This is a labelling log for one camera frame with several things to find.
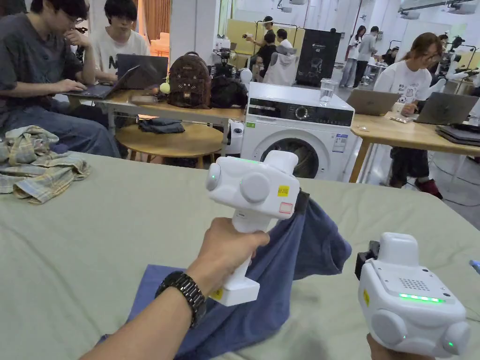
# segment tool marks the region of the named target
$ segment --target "bed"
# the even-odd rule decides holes
[[[215,216],[205,170],[85,156],[92,174],[44,205],[0,196],[2,359],[77,359],[124,324],[147,264],[186,267]],[[433,196],[300,180],[338,224],[352,256],[337,276],[296,281],[291,316],[272,338],[218,359],[370,358],[357,302],[356,253],[382,232],[411,234],[421,264],[467,308],[467,360],[480,353],[479,232]]]

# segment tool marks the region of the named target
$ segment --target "brown backpack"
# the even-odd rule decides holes
[[[210,108],[210,73],[196,52],[187,52],[175,60],[169,80],[169,104],[181,108]]]

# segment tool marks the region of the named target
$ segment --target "glass of water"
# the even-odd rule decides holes
[[[333,96],[338,83],[332,79],[322,79],[320,81],[320,105],[327,105]]]

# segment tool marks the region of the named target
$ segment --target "black bag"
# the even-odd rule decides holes
[[[210,74],[196,52],[187,52],[174,61],[169,83],[169,104],[181,108],[210,108]]]
[[[248,91],[238,79],[217,76],[212,80],[210,104],[213,108],[230,108],[239,105],[245,108],[248,102]]]

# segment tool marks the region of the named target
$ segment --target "plaid shirt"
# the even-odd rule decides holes
[[[90,167],[79,154],[50,151],[58,140],[34,125],[7,132],[0,142],[0,193],[43,204],[85,179]]]

